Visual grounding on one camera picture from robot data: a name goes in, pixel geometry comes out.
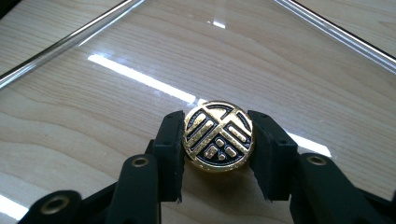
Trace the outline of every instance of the engraved pattern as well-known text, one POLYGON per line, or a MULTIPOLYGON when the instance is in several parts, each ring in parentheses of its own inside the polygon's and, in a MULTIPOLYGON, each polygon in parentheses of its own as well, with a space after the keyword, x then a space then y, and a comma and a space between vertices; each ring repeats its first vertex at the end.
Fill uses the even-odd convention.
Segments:
POLYGON ((183 146, 194 164, 208 171, 241 166, 251 154, 252 123, 236 105, 207 102, 185 119, 183 146))

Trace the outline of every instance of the round gold object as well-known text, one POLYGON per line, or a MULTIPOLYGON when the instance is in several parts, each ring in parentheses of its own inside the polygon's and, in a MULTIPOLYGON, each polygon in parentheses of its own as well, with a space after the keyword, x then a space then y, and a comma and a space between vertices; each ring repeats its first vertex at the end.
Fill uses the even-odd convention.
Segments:
POLYGON ((231 171, 253 151, 253 124, 236 105, 206 102, 184 119, 182 141, 194 165, 210 172, 231 171))

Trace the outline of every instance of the gold button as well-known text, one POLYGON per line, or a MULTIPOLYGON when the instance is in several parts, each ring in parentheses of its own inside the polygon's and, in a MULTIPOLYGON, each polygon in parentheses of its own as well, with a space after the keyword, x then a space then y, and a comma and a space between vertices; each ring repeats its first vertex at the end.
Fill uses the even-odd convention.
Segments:
POLYGON ((206 102, 186 116, 182 141, 194 165, 210 172, 231 171, 253 151, 253 124, 236 105, 206 102))

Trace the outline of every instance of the light wood surface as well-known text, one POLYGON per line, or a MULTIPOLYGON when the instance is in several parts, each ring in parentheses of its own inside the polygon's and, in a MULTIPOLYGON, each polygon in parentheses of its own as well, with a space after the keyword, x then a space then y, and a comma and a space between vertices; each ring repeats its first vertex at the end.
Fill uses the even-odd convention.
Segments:
MULTIPOLYGON (((326 7, 316 6, 324 15, 374 36, 394 55, 395 3, 322 2, 326 7), (345 12, 333 14, 335 7, 345 12), (386 13, 379 19, 362 10, 386 13), (349 20, 353 15, 373 21, 349 20)), ((22 1, 0 21, 0 73, 116 4, 22 1)), ((25 207, 58 189, 87 197, 116 181, 124 160, 144 152, 163 116, 187 113, 199 99, 266 113, 326 146, 357 187, 386 199, 395 190, 395 75, 275 2, 166 0, 145 2, 0 90, 0 194, 25 207), (196 99, 189 104, 122 76, 88 60, 92 55, 196 99)), ((163 223, 292 222, 289 203, 265 201, 247 167, 210 175, 186 163, 182 194, 183 203, 163 204, 163 223)), ((15 219, 0 214, 0 222, 15 219)))

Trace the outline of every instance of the wooden table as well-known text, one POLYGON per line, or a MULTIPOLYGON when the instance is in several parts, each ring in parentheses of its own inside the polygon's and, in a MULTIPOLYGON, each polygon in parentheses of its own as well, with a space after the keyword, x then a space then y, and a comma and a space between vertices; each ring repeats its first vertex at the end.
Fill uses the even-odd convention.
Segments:
MULTIPOLYGON (((22 1, 0 21, 0 73, 117 3, 22 1)), ((302 3, 396 55, 395 3, 302 3)), ((166 0, 143 3, 0 90, 2 200, 29 207, 58 189, 95 193, 144 152, 163 116, 200 99, 269 114, 311 141, 301 152, 329 149, 354 185, 391 198, 394 74, 276 2, 166 0), (122 76, 103 59, 179 92, 122 76)), ((181 204, 163 203, 163 223, 292 222, 289 203, 265 201, 247 167, 211 175, 186 163, 182 194, 181 204)), ((0 222, 15 219, 0 213, 0 222)))

